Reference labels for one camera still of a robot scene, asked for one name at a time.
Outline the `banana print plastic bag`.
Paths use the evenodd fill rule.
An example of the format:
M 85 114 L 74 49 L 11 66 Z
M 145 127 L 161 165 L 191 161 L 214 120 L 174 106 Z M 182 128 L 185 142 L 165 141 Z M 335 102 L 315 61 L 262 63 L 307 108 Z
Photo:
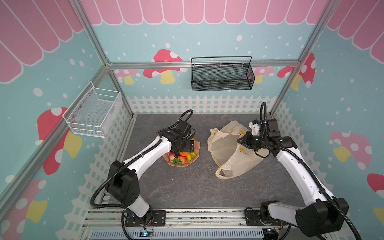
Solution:
M 220 130 L 210 130 L 208 150 L 219 166 L 216 177 L 220 180 L 239 177 L 248 172 L 267 157 L 270 151 L 261 149 L 255 152 L 237 142 L 249 130 L 237 121 L 231 121 Z

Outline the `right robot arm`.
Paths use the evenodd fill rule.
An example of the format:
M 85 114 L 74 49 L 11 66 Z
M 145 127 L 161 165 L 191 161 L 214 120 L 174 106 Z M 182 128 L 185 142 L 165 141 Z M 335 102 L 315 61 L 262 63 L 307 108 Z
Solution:
M 305 207 L 283 204 L 279 201 L 263 202 L 259 209 L 261 223 L 267 225 L 273 220 L 298 228 L 307 237 L 321 238 L 323 235 L 340 231 L 347 224 L 355 239 L 362 237 L 347 216 L 349 205 L 343 198 L 337 198 L 329 191 L 304 161 L 297 144 L 290 137 L 282 137 L 275 119 L 250 122 L 251 131 L 238 139 L 243 147 L 254 150 L 268 150 L 288 171 L 298 187 Z

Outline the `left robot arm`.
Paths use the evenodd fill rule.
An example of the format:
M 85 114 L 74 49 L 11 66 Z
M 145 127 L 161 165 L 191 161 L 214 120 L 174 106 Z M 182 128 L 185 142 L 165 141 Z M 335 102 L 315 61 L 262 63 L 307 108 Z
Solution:
M 195 143 L 192 138 L 195 130 L 186 121 L 178 120 L 169 128 L 157 131 L 158 136 L 146 148 L 124 162 L 111 164 L 107 179 L 93 193 L 92 208 L 120 208 L 128 210 L 144 222 L 152 216 L 152 207 L 140 195 L 139 179 L 145 171 L 165 154 L 192 153 Z M 105 189 L 117 204 L 97 204 L 96 197 Z

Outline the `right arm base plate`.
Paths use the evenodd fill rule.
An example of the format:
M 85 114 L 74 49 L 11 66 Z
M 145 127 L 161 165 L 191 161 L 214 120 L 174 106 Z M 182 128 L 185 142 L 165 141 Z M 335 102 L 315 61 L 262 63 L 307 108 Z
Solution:
M 287 223 L 281 220 L 265 217 L 262 219 L 259 209 L 246 208 L 244 210 L 245 221 L 247 226 L 272 226 L 281 228 L 286 226 Z

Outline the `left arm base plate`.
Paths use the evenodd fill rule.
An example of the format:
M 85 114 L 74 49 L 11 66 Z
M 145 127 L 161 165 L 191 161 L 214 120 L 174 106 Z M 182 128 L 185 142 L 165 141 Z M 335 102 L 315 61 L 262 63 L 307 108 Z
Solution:
M 164 227 L 167 212 L 164 210 L 149 211 L 143 217 L 128 213 L 124 220 L 125 227 Z

